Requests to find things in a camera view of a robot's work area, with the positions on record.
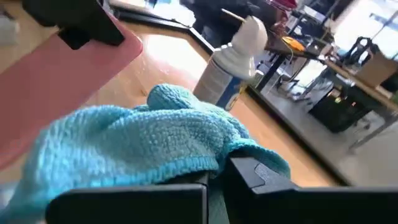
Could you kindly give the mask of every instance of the pink mat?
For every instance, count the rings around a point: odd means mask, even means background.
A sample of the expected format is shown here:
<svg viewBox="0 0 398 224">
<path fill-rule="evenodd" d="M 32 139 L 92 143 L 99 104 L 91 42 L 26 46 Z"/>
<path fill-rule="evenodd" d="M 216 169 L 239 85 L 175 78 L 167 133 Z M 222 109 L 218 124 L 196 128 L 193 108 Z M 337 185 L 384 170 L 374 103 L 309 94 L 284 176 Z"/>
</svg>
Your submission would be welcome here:
<svg viewBox="0 0 398 224">
<path fill-rule="evenodd" d="M 0 169 L 29 150 L 39 131 L 79 108 L 142 52 L 141 41 L 113 18 L 125 41 L 91 40 L 72 50 L 56 34 L 0 74 Z"/>
</svg>

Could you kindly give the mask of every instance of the yellow object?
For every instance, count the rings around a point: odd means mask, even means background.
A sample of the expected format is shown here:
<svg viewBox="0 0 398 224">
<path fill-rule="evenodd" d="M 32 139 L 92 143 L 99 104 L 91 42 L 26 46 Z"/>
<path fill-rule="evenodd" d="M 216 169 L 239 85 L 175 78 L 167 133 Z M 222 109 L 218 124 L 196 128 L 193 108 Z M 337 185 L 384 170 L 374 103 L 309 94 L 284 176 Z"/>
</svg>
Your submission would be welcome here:
<svg viewBox="0 0 398 224">
<path fill-rule="evenodd" d="M 297 41 L 296 39 L 293 39 L 291 37 L 285 36 L 285 37 L 282 37 L 282 40 L 286 44 L 289 44 L 291 47 L 293 47 L 296 50 L 304 51 L 304 49 L 305 49 L 304 46 L 299 41 Z"/>
</svg>

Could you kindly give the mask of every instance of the gray floor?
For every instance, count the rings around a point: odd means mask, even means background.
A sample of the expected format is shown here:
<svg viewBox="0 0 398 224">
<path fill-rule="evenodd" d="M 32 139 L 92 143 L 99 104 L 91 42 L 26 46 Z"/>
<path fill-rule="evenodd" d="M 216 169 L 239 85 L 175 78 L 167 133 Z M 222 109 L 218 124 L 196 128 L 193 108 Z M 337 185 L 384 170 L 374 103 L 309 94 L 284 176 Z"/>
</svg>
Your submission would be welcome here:
<svg viewBox="0 0 398 224">
<path fill-rule="evenodd" d="M 398 184 L 398 124 L 392 125 L 383 133 L 352 153 L 349 146 L 356 140 L 378 128 L 384 120 L 376 113 L 370 112 L 366 118 L 371 121 L 371 129 L 364 129 L 364 122 L 356 127 L 333 134 L 307 111 L 312 107 L 307 102 L 295 103 L 288 99 L 283 91 L 271 86 L 276 75 L 261 91 L 280 114 L 285 116 L 295 131 L 326 159 L 336 167 L 353 185 L 387 186 Z M 325 92 L 314 91 L 312 101 L 319 100 Z"/>
</svg>

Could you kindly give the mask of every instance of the towel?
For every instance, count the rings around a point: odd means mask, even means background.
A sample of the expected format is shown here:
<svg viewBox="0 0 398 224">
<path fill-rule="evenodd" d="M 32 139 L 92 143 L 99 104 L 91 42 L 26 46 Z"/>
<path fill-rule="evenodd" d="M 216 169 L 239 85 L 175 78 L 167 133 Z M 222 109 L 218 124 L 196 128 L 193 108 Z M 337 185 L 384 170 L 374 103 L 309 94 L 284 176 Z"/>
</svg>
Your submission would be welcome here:
<svg viewBox="0 0 398 224">
<path fill-rule="evenodd" d="M 203 170 L 216 179 L 234 150 L 290 175 L 288 164 L 228 112 L 180 86 L 157 85 L 146 105 L 89 107 L 41 131 L 0 223 L 41 219 L 51 199 L 71 189 L 158 184 Z M 210 223 L 228 221 L 220 194 L 210 186 Z"/>
</svg>

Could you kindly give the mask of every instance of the spray can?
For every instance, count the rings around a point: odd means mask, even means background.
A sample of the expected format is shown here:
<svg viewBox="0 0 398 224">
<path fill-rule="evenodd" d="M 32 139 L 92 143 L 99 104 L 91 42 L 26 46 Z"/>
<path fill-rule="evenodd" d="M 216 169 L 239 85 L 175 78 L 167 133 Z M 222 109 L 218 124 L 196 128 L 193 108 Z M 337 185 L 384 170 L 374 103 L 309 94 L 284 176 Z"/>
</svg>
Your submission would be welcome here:
<svg viewBox="0 0 398 224">
<path fill-rule="evenodd" d="M 267 41 L 264 24 L 256 17 L 247 17 L 232 41 L 216 49 L 210 57 L 193 94 L 229 111 L 246 83 L 254 78 L 254 56 L 263 52 Z"/>
</svg>

